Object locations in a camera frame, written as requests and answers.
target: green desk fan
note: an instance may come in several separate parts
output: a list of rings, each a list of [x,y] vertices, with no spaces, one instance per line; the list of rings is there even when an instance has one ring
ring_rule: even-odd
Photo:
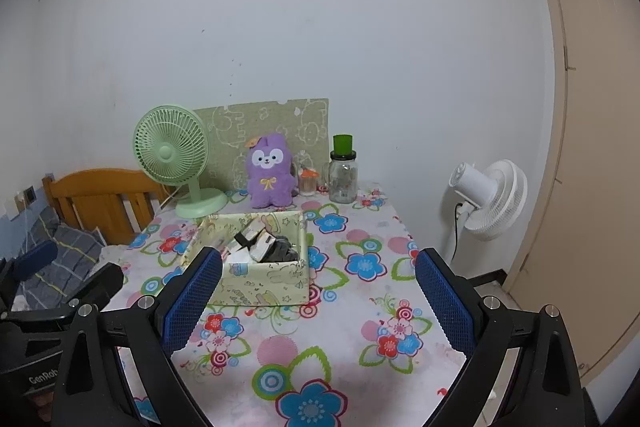
[[[207,166],[209,138],[200,117],[180,105],[159,105],[136,126],[133,153],[146,175],[162,185],[189,185],[175,213],[186,219],[209,216],[228,201],[217,188],[200,188]]]

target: table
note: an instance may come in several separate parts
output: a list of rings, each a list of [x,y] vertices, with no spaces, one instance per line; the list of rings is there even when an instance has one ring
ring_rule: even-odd
[[[415,282],[418,246],[376,184],[353,204],[318,193],[294,207],[308,220],[309,305],[208,306],[172,356],[178,373],[215,427],[421,426],[465,356]],[[222,212],[249,210],[247,194],[235,192]],[[107,309],[180,275],[196,229],[172,207],[157,214],[110,260],[125,281]],[[157,421],[129,350],[120,356],[139,410]]]

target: white stand fan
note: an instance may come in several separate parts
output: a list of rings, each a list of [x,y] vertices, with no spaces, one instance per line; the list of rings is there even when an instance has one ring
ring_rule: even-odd
[[[449,179],[465,199],[456,211],[458,233],[452,234],[442,256],[450,264],[463,229],[480,241],[490,241],[505,232],[518,218],[527,199],[527,177],[509,160],[500,160],[480,172],[461,163]]]

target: wooden bed frame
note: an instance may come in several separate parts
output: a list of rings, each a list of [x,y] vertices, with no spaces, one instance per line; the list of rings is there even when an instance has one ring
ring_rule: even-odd
[[[164,187],[143,171],[126,169],[79,171],[57,181],[46,177],[42,186],[60,219],[76,229],[100,228],[110,245],[128,245],[136,237],[123,196],[131,203],[140,230],[144,230],[154,217],[151,195],[163,200],[166,194]]]

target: door frame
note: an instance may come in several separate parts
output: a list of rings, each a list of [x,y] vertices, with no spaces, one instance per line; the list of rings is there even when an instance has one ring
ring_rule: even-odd
[[[560,0],[547,0],[549,13],[551,15],[551,30],[554,42],[554,55],[556,64],[556,89],[554,95],[554,111],[551,127],[551,138],[549,142],[548,155],[546,157],[545,170],[542,176],[538,199],[531,214],[531,219],[527,226],[518,254],[509,269],[507,279],[503,288],[509,292],[527,262],[528,254],[533,247],[533,243],[538,237],[538,232],[542,227],[542,220],[546,213],[551,192],[553,191],[558,172],[560,152],[562,150],[562,139],[564,137],[564,122],[566,118],[567,99],[567,64],[566,64],[566,39],[564,33],[564,23]],[[640,333],[640,311],[636,318],[629,324],[625,332],[620,336],[613,346],[590,367],[586,373],[580,377],[582,385],[586,385],[597,377],[615,358],[622,353],[625,347]]]

